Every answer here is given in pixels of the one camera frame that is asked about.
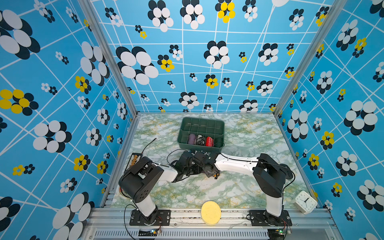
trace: green plastic tray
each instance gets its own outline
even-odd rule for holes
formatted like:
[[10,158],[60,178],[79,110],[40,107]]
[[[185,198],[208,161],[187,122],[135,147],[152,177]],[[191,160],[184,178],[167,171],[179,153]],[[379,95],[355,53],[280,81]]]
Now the green plastic tray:
[[[214,139],[214,146],[200,146],[187,144],[189,134],[202,135],[205,138],[211,137]],[[220,120],[211,120],[204,118],[183,118],[177,137],[177,142],[180,148],[195,149],[198,151],[212,152],[221,151],[224,147],[224,122]]]

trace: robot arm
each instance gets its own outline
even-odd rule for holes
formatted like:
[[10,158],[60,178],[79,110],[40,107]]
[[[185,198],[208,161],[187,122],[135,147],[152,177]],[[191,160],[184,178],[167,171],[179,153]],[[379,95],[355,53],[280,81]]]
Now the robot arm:
[[266,194],[266,217],[279,217],[283,207],[282,189],[285,179],[293,178],[287,165],[279,165],[267,154],[260,154],[259,157],[237,157],[220,152],[207,155],[191,150],[183,152],[180,159],[172,162],[171,166],[159,166],[148,157],[143,157],[119,180],[120,187],[132,198],[149,223],[154,221],[157,212],[149,193],[159,180],[178,182],[184,175],[205,173],[207,177],[211,177],[218,176],[220,171],[254,176]]

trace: vent grille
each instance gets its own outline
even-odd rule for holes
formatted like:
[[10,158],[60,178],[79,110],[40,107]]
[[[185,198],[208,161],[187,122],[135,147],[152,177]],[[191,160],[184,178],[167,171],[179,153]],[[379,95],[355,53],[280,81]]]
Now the vent grille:
[[[136,239],[138,229],[130,230],[129,233]],[[127,231],[120,228],[104,228],[97,230],[94,239],[126,239],[130,238]],[[162,229],[156,237],[144,237],[146,239],[269,239],[267,229]]]

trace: white alarm clock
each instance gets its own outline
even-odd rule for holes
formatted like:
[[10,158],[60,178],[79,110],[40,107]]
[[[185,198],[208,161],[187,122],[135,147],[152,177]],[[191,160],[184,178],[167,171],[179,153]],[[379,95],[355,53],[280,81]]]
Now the white alarm clock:
[[293,204],[304,214],[312,212],[316,206],[317,201],[313,199],[307,192],[301,191],[293,201]]

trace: yellow sponge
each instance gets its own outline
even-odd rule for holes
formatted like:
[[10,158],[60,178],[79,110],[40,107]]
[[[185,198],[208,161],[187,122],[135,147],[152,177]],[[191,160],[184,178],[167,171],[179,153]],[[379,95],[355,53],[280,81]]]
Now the yellow sponge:
[[215,225],[221,218],[221,209],[219,205],[213,201],[208,201],[201,207],[201,218],[207,225]]

